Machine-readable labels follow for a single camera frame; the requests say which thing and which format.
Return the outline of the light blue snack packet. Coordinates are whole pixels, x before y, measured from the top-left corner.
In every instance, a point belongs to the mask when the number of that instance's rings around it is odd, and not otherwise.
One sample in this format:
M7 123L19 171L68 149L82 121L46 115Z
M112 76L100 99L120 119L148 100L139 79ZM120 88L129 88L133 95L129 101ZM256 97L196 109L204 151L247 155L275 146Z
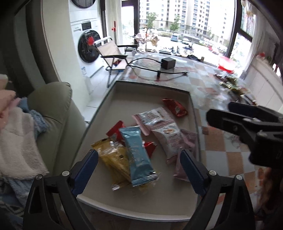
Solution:
M145 185L158 179L158 174L153 169L151 160L144 148L140 127L123 127L119 129L119 132L127 149L132 186Z

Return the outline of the pile of green snack packets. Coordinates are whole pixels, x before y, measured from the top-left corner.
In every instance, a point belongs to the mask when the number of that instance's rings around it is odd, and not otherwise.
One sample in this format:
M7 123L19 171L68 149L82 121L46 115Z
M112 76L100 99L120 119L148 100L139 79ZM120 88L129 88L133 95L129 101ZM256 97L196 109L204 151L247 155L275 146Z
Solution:
M225 88L232 101L248 105L258 105L249 90L238 83L237 77L225 71L216 73L213 76L219 80L219 85Z

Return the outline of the white cabinet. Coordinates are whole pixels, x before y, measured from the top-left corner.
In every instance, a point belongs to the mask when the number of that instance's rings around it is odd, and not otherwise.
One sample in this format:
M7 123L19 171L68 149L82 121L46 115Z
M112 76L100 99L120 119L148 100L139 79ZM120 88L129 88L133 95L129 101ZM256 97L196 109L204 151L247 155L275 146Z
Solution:
M258 105L282 112L282 80L265 61L254 57L244 82Z

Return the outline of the yellow cracker packet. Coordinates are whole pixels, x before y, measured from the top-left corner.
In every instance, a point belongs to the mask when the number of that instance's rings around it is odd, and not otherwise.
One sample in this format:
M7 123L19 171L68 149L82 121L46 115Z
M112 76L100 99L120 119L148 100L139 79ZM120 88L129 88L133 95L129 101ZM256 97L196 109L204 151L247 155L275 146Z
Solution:
M113 191L131 183L127 149L120 142L113 142L109 137L93 143L92 148L98 152L112 178Z

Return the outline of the small red snack packet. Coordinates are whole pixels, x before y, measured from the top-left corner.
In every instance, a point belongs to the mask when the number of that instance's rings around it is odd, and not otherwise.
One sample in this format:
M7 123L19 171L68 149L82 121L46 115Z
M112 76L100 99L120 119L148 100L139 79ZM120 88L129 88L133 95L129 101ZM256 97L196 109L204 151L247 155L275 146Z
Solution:
M164 98L163 100L164 105L167 109L176 117L184 117L188 115L186 108L174 99Z

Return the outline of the red bucket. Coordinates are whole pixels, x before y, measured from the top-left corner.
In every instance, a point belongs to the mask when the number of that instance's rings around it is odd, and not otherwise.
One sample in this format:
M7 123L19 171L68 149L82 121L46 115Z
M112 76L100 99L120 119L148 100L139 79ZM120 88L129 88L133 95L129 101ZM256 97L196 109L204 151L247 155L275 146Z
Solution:
M236 70L236 62L226 56L220 56L218 68L228 73L234 73Z

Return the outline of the white and pink snack packet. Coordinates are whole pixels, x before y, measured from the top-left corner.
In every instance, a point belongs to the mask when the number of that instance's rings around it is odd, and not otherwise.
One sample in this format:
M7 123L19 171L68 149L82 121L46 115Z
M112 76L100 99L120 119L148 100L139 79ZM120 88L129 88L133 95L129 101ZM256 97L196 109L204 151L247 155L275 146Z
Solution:
M167 164L176 162L177 156L187 148L181 129L163 107L135 114L132 117L144 135L153 133L158 139L166 154Z

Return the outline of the white fluffy blanket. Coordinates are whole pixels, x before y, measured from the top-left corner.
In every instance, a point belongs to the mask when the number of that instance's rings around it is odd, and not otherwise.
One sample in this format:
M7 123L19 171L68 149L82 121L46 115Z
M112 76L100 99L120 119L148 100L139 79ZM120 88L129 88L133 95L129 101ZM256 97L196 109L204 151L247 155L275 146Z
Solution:
M32 116L19 107L11 109L1 130L1 176L28 180L48 173L34 137Z

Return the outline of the black power adapter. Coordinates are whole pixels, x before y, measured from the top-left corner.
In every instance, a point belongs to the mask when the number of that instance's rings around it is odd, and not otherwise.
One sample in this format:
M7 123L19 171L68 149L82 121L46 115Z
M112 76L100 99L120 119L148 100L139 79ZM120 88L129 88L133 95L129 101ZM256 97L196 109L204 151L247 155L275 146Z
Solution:
M163 58L161 60L161 68L165 69L165 70L170 70L172 68L174 68L176 65L176 60L173 58Z

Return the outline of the folding chair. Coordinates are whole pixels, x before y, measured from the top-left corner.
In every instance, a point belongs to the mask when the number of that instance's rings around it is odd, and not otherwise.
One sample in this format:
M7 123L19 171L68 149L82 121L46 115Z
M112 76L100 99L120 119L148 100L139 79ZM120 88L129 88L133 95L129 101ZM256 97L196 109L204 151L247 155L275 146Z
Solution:
M118 74L123 72L128 63L133 59L127 53L137 52L138 45L117 45L110 36L107 36L96 40L94 46L107 64L107 88L109 88L116 80Z

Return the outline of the white washing machine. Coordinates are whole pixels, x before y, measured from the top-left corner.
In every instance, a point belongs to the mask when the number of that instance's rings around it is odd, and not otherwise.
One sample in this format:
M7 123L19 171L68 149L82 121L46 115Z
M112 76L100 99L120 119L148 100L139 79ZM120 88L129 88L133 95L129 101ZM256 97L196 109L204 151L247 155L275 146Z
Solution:
M102 26L97 1L69 1L69 16L73 42L84 77L93 77L103 66L94 43L102 38Z

